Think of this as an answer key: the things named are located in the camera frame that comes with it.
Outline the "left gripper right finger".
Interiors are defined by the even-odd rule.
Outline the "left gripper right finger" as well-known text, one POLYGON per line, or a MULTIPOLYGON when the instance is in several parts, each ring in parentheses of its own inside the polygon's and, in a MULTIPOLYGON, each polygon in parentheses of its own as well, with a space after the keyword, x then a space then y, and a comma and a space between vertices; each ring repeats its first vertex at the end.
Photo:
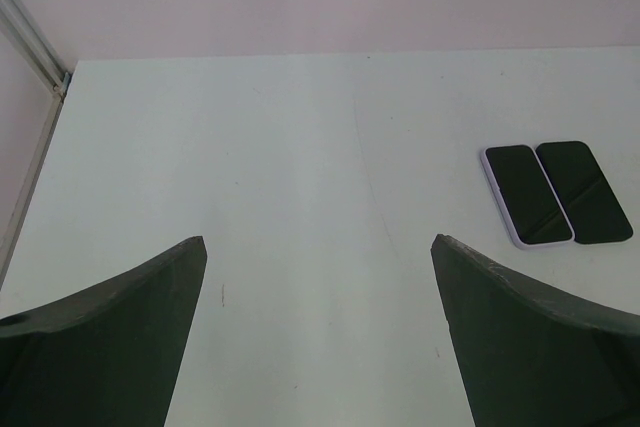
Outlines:
POLYGON ((639 318, 507 268, 457 239, 431 246, 477 426, 636 426, 639 318))

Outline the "phone with lilac case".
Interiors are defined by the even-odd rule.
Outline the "phone with lilac case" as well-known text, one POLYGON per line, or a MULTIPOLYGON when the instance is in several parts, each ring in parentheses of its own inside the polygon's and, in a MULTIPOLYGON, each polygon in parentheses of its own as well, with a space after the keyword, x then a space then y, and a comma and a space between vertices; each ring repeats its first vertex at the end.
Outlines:
POLYGON ((526 250, 574 240, 574 230, 531 147, 489 147, 480 160, 515 246, 526 250))

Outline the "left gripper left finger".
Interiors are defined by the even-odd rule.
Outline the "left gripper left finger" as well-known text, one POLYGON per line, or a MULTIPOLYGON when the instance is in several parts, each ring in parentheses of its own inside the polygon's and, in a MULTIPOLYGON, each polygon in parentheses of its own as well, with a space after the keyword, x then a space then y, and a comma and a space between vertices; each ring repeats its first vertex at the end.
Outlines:
POLYGON ((203 283, 190 237, 143 264, 1 321, 4 426, 162 426, 203 283))

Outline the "phone with black case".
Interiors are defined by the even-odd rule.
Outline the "phone with black case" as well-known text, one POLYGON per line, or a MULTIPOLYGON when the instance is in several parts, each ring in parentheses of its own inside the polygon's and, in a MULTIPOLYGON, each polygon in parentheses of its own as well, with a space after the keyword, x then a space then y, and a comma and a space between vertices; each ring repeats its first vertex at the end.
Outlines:
POLYGON ((589 146, 582 141, 539 144, 535 152, 581 245, 629 240, 633 227, 589 146))

